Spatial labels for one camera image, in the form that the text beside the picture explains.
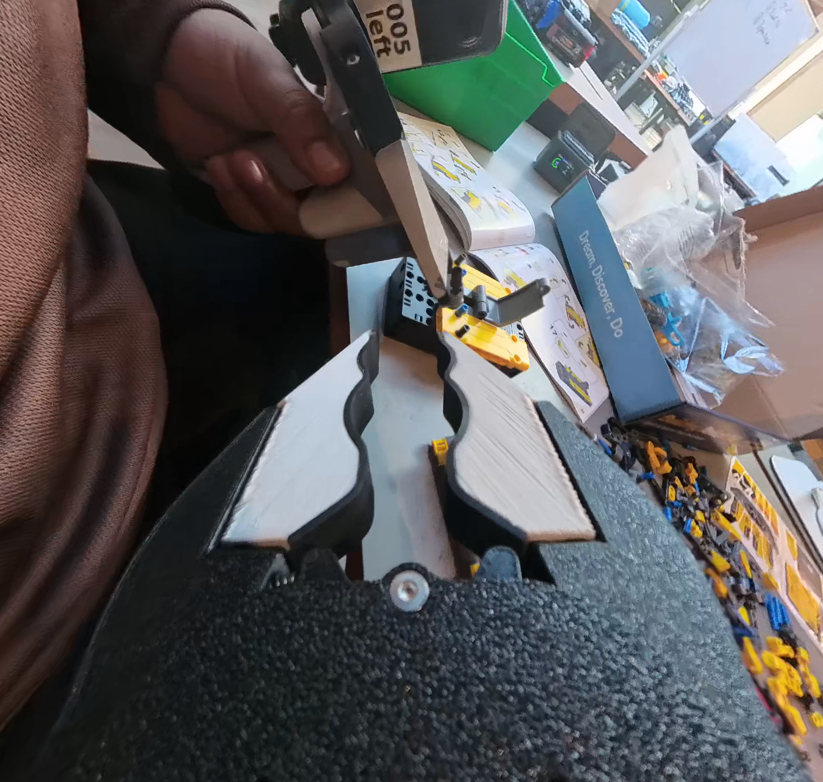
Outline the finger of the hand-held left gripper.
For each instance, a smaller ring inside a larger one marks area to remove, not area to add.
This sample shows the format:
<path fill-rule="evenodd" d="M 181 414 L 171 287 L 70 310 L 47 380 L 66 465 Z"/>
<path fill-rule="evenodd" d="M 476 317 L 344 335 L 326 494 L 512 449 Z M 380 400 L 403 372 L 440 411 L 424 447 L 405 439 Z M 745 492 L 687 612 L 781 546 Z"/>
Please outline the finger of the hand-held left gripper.
<path fill-rule="evenodd" d="M 447 295 L 447 234 L 411 146 L 404 138 L 378 151 L 375 163 L 433 295 Z"/>

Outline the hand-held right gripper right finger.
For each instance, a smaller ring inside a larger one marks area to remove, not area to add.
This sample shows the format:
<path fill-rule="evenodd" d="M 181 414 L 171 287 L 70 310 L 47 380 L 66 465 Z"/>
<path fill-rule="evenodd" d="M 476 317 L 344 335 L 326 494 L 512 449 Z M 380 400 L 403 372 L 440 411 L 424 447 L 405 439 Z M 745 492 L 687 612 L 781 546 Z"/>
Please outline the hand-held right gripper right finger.
<path fill-rule="evenodd" d="M 534 400 L 453 335 L 439 335 L 446 521 L 461 544 L 588 542 L 595 524 Z"/>

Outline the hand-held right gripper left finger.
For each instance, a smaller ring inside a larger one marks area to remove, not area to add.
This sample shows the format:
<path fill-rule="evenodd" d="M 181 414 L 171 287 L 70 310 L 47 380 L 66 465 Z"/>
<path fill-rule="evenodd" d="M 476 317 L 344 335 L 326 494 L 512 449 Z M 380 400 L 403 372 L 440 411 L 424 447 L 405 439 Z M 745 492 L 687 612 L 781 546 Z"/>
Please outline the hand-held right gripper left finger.
<path fill-rule="evenodd" d="M 374 520 L 362 439 L 375 413 L 379 333 L 370 330 L 276 407 L 221 530 L 221 543 L 358 549 Z"/>

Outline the grey connector with black pins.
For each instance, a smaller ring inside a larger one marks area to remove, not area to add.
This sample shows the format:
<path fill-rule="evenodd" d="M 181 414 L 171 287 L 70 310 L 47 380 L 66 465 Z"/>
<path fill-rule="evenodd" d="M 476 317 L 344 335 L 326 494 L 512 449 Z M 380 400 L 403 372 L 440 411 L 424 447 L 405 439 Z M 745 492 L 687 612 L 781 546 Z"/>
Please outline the grey connector with black pins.
<path fill-rule="evenodd" d="M 448 270 L 445 294 L 439 301 L 441 307 L 456 310 L 464 304 L 463 263 L 465 258 L 466 255 L 461 253 L 452 261 L 452 265 Z"/>

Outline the black yellow toy base assembly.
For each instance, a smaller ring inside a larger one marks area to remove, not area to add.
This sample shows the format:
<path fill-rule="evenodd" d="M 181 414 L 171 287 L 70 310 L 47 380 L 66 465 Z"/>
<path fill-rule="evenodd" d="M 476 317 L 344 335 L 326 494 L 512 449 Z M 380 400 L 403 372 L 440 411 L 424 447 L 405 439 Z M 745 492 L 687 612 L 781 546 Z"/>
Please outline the black yellow toy base assembly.
<path fill-rule="evenodd" d="M 437 354 L 439 335 L 458 338 L 508 376 L 530 367 L 523 320 L 544 306 L 550 294 L 546 278 L 511 288 L 475 267 L 459 263 L 461 291 L 456 305 L 440 303 L 430 292 L 417 262 L 402 258 L 385 293 L 384 333 L 396 342 Z"/>

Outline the person's left forearm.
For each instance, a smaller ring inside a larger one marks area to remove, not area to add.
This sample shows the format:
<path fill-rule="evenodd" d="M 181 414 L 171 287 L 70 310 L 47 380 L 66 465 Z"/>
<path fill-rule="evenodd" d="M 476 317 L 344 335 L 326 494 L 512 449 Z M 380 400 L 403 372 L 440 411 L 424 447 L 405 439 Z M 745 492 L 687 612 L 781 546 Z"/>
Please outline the person's left forearm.
<path fill-rule="evenodd" d="M 89 108 L 134 141 L 156 131 L 153 93 L 175 30 L 202 9 L 251 22 L 223 0 L 77 0 Z"/>

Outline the grey desk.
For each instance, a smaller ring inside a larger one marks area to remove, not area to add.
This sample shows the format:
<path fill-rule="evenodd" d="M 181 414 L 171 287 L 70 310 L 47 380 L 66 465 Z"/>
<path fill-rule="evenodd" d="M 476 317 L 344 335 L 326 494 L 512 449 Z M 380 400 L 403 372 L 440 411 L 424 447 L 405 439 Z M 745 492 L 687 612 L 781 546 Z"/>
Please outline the grey desk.
<path fill-rule="evenodd" d="M 495 152 L 464 139 L 494 180 L 528 208 L 536 224 L 536 241 L 565 262 L 550 208 L 557 193 L 532 169 L 547 142 L 526 122 Z M 821 367 L 811 361 L 821 357 L 821 199 L 791 195 L 776 201 L 772 209 L 756 205 L 744 217 L 758 237 L 751 250 L 778 258 L 785 253 L 785 274 L 791 284 L 800 280 L 801 270 L 815 270 L 799 295 L 803 326 L 798 339 L 800 365 L 808 366 L 814 381 L 821 381 Z M 372 388 L 375 416 L 364 435 L 375 486 L 375 522 L 363 548 L 365 576 L 380 577 L 404 561 L 416 561 L 437 575 L 453 577 L 464 571 L 463 551 L 448 540 L 430 458 L 430 442 L 451 434 L 442 410 L 436 356 L 388 337 L 383 337 L 380 347 Z M 821 479 L 821 439 L 808 440 L 799 450 L 782 443 L 750 454 L 738 449 L 734 455 L 821 569 L 819 550 L 798 522 L 769 463 L 773 455 L 796 459 Z"/>

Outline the person's left hand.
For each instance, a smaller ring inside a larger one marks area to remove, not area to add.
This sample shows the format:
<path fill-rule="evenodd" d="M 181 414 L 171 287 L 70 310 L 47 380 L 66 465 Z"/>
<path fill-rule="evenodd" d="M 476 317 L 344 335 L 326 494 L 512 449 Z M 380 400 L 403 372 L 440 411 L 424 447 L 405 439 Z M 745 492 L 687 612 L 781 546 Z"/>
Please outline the person's left hand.
<path fill-rule="evenodd" d="M 273 136 L 311 185 L 334 186 L 349 171 L 320 101 L 268 39 L 225 11 L 200 9 L 174 30 L 156 112 L 178 159 L 251 232 L 304 234 L 295 192 L 249 147 L 254 139 Z"/>

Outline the open instruction booklet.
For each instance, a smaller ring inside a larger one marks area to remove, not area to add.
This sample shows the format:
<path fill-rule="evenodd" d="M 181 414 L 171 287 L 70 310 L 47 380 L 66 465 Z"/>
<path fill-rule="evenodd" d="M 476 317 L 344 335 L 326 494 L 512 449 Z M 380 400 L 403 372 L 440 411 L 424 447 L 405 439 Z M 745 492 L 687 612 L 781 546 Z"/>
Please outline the open instruction booklet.
<path fill-rule="evenodd" d="M 586 422 L 609 398 L 583 305 L 561 262 L 534 241 L 526 206 L 496 183 L 458 134 L 432 120 L 399 114 L 406 139 L 438 209 L 468 244 L 478 267 L 467 268 L 468 287 L 482 283 L 490 298 L 513 294 L 534 280 L 550 288 L 542 308 L 522 320 L 532 355 Z"/>

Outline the green plastic bin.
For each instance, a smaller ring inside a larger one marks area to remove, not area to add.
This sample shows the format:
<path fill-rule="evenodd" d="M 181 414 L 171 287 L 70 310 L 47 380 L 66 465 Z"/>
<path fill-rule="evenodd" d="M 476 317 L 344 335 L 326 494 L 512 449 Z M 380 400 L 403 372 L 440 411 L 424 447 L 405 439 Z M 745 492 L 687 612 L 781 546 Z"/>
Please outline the green plastic bin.
<path fill-rule="evenodd" d="M 280 19 L 311 0 L 282 0 Z M 355 0 L 387 90 L 425 116 L 498 150 L 532 91 L 507 34 L 510 0 Z"/>

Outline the black device with green display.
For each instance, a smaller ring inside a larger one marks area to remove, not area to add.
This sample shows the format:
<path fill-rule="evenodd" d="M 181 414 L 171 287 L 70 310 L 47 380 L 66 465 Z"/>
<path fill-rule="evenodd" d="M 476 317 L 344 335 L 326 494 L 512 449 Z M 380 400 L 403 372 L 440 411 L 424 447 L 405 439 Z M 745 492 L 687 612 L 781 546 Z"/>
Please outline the black device with green display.
<path fill-rule="evenodd" d="M 563 194 L 581 175 L 592 172 L 616 138 L 616 129 L 587 102 L 582 102 L 558 124 L 550 124 L 549 108 L 540 107 L 530 118 L 536 129 L 555 132 L 532 164 L 532 169 L 557 194 Z"/>

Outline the blue cardboard box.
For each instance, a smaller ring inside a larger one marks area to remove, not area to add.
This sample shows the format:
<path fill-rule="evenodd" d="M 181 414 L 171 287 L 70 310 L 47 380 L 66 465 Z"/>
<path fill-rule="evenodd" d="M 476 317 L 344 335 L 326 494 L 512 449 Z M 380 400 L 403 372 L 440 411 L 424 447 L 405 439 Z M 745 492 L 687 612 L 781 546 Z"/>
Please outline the blue cardboard box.
<path fill-rule="evenodd" d="M 822 438 L 821 187 L 741 211 L 757 240 L 746 292 L 774 324 L 775 378 L 742 382 L 715 409 L 688 402 L 647 322 L 589 176 L 552 204 L 556 232 L 623 424 L 718 453 Z"/>

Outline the pile of small loose bricks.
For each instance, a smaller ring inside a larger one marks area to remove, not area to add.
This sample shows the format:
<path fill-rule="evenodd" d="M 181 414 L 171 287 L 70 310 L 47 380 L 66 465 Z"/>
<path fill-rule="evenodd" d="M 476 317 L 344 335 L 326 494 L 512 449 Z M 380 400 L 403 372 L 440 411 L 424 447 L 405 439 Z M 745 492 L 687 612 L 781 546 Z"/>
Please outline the pile of small loose bricks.
<path fill-rule="evenodd" d="M 812 753 L 821 753 L 821 648 L 760 586 L 733 525 L 726 489 L 730 458 L 711 471 L 703 458 L 676 453 L 664 439 L 624 427 L 614 417 L 594 437 L 637 483 L 654 491 L 664 516 L 701 564 L 767 711 L 810 763 Z"/>

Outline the clear bag with blue parts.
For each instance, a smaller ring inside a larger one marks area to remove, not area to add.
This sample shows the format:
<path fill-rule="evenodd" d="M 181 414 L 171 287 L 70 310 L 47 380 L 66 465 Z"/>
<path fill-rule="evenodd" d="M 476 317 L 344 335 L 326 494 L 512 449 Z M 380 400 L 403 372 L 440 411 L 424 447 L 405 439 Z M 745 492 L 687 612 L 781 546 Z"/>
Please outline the clear bag with blue parts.
<path fill-rule="evenodd" d="M 747 378 L 784 373 L 763 339 L 773 323 L 746 298 L 755 237 L 745 221 L 683 205 L 612 236 L 663 356 L 700 404 L 720 406 Z"/>

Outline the white plastic bag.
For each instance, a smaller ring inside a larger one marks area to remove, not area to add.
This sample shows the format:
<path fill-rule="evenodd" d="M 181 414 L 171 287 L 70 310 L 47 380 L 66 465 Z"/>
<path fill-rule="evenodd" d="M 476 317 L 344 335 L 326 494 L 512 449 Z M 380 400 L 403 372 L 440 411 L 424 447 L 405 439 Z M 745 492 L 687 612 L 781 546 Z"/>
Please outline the white plastic bag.
<path fill-rule="evenodd" d="M 722 171 L 705 162 L 689 139 L 684 127 L 671 129 L 636 169 L 605 188 L 598 206 L 613 233 L 675 208 L 709 214 L 723 210 Z"/>

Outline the person's brown shirt torso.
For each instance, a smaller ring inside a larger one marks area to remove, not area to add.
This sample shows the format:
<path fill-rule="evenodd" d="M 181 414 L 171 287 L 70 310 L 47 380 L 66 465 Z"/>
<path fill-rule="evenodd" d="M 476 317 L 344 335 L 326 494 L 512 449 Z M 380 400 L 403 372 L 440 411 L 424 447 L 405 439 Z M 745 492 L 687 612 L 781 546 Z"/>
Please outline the person's brown shirt torso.
<path fill-rule="evenodd" d="M 2 0 L 2 728 L 126 557 L 164 421 L 156 314 L 87 174 L 77 0 Z"/>

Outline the white rounded tray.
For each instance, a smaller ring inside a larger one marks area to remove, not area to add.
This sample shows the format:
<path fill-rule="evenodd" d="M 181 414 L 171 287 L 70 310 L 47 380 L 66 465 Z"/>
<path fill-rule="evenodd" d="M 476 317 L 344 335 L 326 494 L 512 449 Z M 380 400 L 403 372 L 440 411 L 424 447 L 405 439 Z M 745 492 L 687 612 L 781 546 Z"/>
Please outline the white rounded tray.
<path fill-rule="evenodd" d="M 769 461 L 778 483 L 785 491 L 797 520 L 821 550 L 822 481 L 802 461 L 773 455 Z"/>

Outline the background monitor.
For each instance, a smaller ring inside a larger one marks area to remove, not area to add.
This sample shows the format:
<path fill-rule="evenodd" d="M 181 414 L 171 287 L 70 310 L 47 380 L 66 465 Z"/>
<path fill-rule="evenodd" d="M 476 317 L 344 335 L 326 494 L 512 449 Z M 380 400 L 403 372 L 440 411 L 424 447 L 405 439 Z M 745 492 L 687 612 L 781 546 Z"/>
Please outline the background monitor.
<path fill-rule="evenodd" d="M 786 187 L 794 175 L 776 141 L 746 113 L 718 138 L 713 153 L 755 192 L 772 195 Z"/>

